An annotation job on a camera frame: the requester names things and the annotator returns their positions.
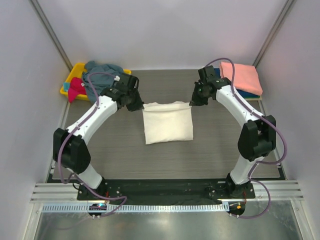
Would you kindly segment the cream white t shirt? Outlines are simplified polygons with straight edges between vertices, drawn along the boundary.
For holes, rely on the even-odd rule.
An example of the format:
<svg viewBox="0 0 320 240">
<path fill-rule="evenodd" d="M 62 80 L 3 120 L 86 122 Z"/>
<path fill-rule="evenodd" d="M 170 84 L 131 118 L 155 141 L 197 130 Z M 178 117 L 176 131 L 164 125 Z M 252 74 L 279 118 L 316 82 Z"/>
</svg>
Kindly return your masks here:
<svg viewBox="0 0 320 240">
<path fill-rule="evenodd" d="M 192 107 L 187 102 L 144 104 L 142 116 L 146 145 L 194 139 Z"/>
</svg>

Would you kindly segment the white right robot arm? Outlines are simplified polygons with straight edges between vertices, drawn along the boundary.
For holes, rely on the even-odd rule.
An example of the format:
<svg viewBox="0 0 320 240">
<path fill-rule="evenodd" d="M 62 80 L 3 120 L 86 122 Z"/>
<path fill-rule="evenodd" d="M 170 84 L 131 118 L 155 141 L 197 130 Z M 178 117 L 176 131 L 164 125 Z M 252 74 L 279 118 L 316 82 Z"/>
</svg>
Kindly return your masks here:
<svg viewBox="0 0 320 240">
<path fill-rule="evenodd" d="M 237 142 L 239 158 L 225 179 L 226 194 L 238 198 L 249 187 L 249 175 L 254 164 L 262 161 L 276 147 L 276 120 L 272 115 L 264 116 L 237 95 L 231 81 L 226 77 L 218 77 L 213 66 L 199 69 L 198 75 L 190 106 L 204 106 L 209 99 L 216 100 L 241 127 Z"/>
</svg>

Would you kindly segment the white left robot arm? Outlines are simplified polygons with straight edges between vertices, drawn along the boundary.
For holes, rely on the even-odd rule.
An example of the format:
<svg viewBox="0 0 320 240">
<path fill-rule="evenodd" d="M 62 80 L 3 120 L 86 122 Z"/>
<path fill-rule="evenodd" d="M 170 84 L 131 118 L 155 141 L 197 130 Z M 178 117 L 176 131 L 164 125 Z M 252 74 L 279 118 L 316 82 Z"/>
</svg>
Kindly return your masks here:
<svg viewBox="0 0 320 240">
<path fill-rule="evenodd" d="M 106 180 L 92 166 L 87 145 L 101 125 L 121 108 L 126 107 L 130 112 L 144 108 L 139 83 L 136 76 L 127 73 L 116 75 L 111 86 L 101 93 L 94 92 L 95 103 L 80 119 L 66 129 L 55 130 L 53 160 L 63 184 L 70 181 L 63 176 L 62 168 L 65 168 L 69 170 L 70 177 L 76 178 L 95 200 L 109 200 Z"/>
</svg>

